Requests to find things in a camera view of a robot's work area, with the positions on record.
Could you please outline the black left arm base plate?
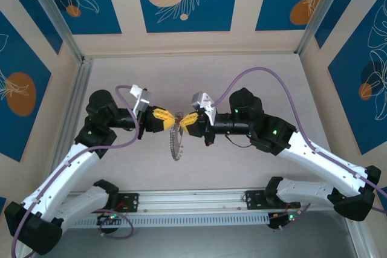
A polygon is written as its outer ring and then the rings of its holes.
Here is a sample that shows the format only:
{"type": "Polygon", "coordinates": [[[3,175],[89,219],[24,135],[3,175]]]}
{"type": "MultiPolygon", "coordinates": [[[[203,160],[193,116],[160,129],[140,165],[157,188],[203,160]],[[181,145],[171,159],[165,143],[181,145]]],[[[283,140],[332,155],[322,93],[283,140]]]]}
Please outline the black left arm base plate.
{"type": "Polygon", "coordinates": [[[86,213],[136,213],[139,205],[138,193],[92,193],[82,199],[86,213]]]}

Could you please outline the small electronics board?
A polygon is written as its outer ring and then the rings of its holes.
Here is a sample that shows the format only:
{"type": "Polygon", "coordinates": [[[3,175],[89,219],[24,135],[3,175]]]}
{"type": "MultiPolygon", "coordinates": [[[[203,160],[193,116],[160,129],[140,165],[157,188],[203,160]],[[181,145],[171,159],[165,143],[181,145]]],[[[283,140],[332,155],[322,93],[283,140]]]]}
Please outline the small electronics board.
{"type": "Polygon", "coordinates": [[[102,213],[97,217],[97,226],[102,234],[112,234],[118,228],[111,228],[112,225],[118,225],[121,222],[116,214],[102,213]]]}
{"type": "Polygon", "coordinates": [[[298,216],[301,215],[301,211],[297,212],[284,212],[284,213],[269,213],[268,227],[272,230],[280,230],[286,227],[288,224],[294,222],[298,216]]]}

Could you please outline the aluminium side rail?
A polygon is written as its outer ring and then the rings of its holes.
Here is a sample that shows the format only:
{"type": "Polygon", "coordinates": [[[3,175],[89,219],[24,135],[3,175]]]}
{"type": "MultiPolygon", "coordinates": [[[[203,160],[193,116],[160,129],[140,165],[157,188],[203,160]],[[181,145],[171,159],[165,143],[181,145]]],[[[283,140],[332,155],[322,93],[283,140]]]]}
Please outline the aluminium side rail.
{"type": "Polygon", "coordinates": [[[83,63],[76,74],[76,79],[63,121],[62,131],[59,135],[53,157],[54,165],[58,165],[62,161],[73,144],[93,63],[94,60],[92,58],[84,58],[83,63]]]}

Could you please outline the aluminium corner post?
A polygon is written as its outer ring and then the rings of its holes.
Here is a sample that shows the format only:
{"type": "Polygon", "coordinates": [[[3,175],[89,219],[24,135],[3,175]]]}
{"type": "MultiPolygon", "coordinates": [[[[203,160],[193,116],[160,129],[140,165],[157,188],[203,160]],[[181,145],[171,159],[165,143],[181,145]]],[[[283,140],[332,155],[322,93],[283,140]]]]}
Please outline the aluminium corner post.
{"type": "Polygon", "coordinates": [[[318,2],[317,7],[311,16],[310,21],[307,24],[295,51],[299,57],[302,57],[306,53],[309,43],[312,41],[312,38],[314,38],[317,29],[320,27],[320,24],[326,16],[327,11],[331,7],[333,1],[334,0],[320,0],[318,2]]]}
{"type": "Polygon", "coordinates": [[[73,34],[64,20],[62,13],[58,9],[54,0],[38,0],[41,7],[44,9],[45,14],[50,19],[54,28],[58,32],[59,36],[62,38],[63,42],[67,45],[70,53],[74,58],[80,63],[83,64],[84,55],[82,54],[78,44],[73,37],[73,34]]]}

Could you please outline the long aluminium frame rail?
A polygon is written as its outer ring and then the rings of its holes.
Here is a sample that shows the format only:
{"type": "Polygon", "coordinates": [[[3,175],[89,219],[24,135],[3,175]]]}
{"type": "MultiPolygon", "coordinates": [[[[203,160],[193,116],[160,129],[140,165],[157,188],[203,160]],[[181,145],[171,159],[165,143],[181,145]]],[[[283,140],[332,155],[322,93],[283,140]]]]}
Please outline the long aluminium frame rail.
{"type": "Polygon", "coordinates": [[[138,194],[136,215],[245,213],[247,189],[134,190],[138,194]]]}

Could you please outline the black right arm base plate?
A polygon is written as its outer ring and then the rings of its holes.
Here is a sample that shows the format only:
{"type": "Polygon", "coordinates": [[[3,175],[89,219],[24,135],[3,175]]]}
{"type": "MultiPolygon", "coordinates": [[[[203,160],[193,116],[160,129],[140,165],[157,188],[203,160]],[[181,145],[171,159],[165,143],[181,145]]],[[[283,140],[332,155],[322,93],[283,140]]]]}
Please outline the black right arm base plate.
{"type": "Polygon", "coordinates": [[[245,191],[242,198],[246,202],[248,210],[285,210],[286,206],[301,208],[300,202],[286,203],[274,193],[266,193],[265,190],[245,191]]]}

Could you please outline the short aluminium frame rail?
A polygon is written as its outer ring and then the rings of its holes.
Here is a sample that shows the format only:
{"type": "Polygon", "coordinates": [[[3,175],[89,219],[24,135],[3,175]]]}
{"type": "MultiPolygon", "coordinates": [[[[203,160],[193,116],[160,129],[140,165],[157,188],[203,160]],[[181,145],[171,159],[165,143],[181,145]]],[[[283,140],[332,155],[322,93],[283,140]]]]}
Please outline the short aluminium frame rail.
{"type": "Polygon", "coordinates": [[[361,222],[345,219],[357,258],[374,258],[373,248],[361,222]]]}

